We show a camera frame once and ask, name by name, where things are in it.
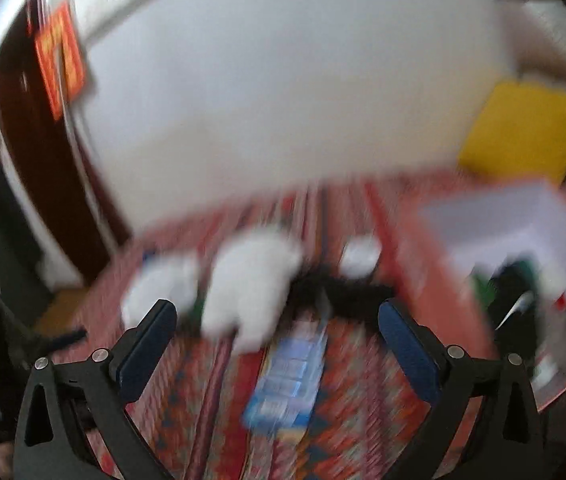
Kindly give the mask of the blue battery pack card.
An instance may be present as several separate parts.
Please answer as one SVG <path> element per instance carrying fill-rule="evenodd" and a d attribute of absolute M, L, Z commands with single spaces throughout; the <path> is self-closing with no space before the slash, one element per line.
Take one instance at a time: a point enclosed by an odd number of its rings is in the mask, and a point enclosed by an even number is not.
<path fill-rule="evenodd" d="M 270 348 L 242 422 L 256 434 L 299 440 L 306 433 L 325 364 L 324 321 L 301 320 Z"/>

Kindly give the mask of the patterned red table cloth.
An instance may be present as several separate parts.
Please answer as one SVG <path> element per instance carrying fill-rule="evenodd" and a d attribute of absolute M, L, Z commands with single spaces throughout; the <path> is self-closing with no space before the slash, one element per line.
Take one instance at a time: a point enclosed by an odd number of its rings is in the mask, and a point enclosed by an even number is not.
<path fill-rule="evenodd" d="M 143 250 L 194 249 L 209 259 L 238 229 L 270 220 L 291 226 L 310 258 L 321 263 L 334 262 L 350 235 L 378 235 L 382 255 L 375 277 L 413 292 L 414 269 L 398 230 L 400 202 L 475 188 L 472 178 L 451 171 L 370 178 L 312 185 L 169 223 L 129 244 L 114 260 L 77 314 L 88 340 L 61 358 L 81 361 L 120 336 L 120 300 Z M 379 478 L 423 422 L 426 404 L 361 324 L 338 318 L 329 336 L 318 425 L 300 445 L 244 428 L 241 417 L 266 356 L 235 358 L 229 341 L 173 338 L 128 414 L 174 479 Z"/>

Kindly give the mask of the yellow cushion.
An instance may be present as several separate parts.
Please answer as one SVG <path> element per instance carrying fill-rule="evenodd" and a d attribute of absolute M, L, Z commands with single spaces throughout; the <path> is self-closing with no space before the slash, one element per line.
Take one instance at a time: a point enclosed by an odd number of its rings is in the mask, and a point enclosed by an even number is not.
<path fill-rule="evenodd" d="M 566 178 L 566 91 L 517 80 L 494 87 L 458 154 L 477 176 Z"/>

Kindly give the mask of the red paper door decoration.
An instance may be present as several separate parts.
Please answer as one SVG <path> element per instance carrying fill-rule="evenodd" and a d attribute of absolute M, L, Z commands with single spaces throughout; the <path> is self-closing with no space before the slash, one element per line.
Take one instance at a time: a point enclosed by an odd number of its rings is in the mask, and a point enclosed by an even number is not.
<path fill-rule="evenodd" d="M 87 70 L 79 47 L 72 7 L 64 0 L 35 37 L 37 60 L 54 120 L 63 114 L 63 92 L 71 101 L 86 84 Z"/>

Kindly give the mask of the dark wooden door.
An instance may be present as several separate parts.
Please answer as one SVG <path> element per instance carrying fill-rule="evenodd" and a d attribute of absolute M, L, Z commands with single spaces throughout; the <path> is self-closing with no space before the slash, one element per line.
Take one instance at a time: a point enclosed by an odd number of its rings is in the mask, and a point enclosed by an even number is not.
<path fill-rule="evenodd" d="M 44 0 L 24 0 L 0 42 L 0 130 L 44 226 L 87 284 L 130 231 L 79 138 L 70 104 L 54 120 L 35 47 L 48 20 Z"/>

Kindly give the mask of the white round lid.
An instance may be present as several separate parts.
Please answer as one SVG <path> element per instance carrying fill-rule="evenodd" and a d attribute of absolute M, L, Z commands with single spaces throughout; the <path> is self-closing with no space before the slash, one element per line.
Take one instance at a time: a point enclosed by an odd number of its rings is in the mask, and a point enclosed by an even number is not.
<path fill-rule="evenodd" d="M 351 237 L 341 252 L 338 271 L 350 280 L 369 278 L 379 264 L 382 252 L 382 243 L 374 235 Z"/>

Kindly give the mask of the white plush toy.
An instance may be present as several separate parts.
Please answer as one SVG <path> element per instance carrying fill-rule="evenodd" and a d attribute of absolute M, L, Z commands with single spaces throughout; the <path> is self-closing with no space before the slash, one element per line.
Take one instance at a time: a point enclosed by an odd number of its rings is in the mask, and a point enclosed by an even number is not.
<path fill-rule="evenodd" d="M 234 334 L 234 354 L 264 347 L 279 324 L 304 258 L 301 241 L 276 226 L 245 229 L 223 242 L 211 263 L 202 336 L 217 340 Z M 138 326 L 158 300 L 171 302 L 180 316 L 192 313 L 202 275 L 194 250 L 149 258 L 134 273 L 120 303 L 123 326 Z"/>

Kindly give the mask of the pink storage box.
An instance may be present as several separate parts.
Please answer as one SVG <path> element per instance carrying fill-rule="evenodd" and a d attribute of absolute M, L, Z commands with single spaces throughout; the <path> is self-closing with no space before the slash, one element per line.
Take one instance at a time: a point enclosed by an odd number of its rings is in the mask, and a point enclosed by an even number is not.
<path fill-rule="evenodd" d="M 566 278 L 566 195 L 540 180 L 410 200 L 399 209 L 397 259 L 417 323 L 443 344 L 493 358 L 486 315 L 468 277 L 529 257 Z"/>

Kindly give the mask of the black knit gloves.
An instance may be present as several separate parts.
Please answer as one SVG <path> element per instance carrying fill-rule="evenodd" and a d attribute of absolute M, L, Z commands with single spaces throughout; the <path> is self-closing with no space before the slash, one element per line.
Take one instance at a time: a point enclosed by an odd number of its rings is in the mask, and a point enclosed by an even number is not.
<path fill-rule="evenodd" d="M 379 307 L 397 296 L 394 286 L 377 283 L 371 278 L 344 278 L 327 266 L 308 266 L 289 284 L 283 320 L 292 321 L 303 313 L 326 314 L 362 325 L 368 334 L 379 331 Z"/>

